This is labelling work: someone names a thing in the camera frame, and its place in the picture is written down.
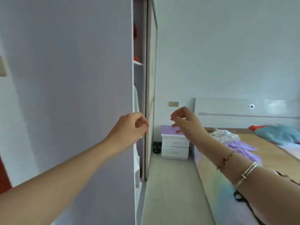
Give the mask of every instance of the nightstand drawer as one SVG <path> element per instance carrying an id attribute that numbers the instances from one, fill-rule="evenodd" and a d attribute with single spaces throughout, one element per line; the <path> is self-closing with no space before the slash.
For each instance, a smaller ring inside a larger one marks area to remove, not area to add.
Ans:
<path id="1" fill-rule="evenodd" d="M 188 158 L 188 147 L 161 147 L 161 157 L 169 159 L 182 159 Z"/>
<path id="2" fill-rule="evenodd" d="M 184 136 L 163 136 L 162 146 L 188 148 L 190 142 Z"/>

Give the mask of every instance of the open shelf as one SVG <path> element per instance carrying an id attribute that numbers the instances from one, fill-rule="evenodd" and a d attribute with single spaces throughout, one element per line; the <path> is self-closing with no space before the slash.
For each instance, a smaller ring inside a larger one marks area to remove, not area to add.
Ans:
<path id="1" fill-rule="evenodd" d="M 140 63 L 138 61 L 135 61 L 135 60 L 133 60 L 133 64 L 135 64 L 135 65 L 143 65 L 142 63 Z"/>

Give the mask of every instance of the white headboard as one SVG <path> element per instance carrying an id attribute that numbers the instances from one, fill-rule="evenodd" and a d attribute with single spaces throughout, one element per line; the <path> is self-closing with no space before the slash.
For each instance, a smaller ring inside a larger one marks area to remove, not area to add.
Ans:
<path id="1" fill-rule="evenodd" d="M 300 127 L 300 101 L 196 98 L 195 113 L 205 127 L 248 128 L 251 125 Z"/>

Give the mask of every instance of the pillow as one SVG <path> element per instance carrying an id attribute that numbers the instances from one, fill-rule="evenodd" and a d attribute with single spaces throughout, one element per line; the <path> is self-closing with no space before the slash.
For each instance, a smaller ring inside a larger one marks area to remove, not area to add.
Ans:
<path id="1" fill-rule="evenodd" d="M 286 125 L 268 125 L 254 131 L 258 136 L 279 145 L 300 143 L 300 132 Z"/>

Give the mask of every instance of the gold bracelet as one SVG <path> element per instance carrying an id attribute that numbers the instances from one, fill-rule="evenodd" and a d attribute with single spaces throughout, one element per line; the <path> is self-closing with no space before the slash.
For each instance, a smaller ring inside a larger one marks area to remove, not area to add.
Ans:
<path id="1" fill-rule="evenodd" d="M 233 151 L 228 157 L 227 159 L 223 159 L 223 164 L 221 166 L 218 166 L 217 167 L 217 170 L 221 170 L 225 165 L 226 163 L 228 162 L 228 160 L 230 159 L 230 157 L 235 153 L 235 151 Z"/>
<path id="2" fill-rule="evenodd" d="M 234 186 L 236 189 L 242 184 L 243 181 L 247 179 L 247 176 L 256 168 L 257 163 L 252 163 L 244 173 L 241 174 L 242 178 L 238 181 L 238 183 Z"/>

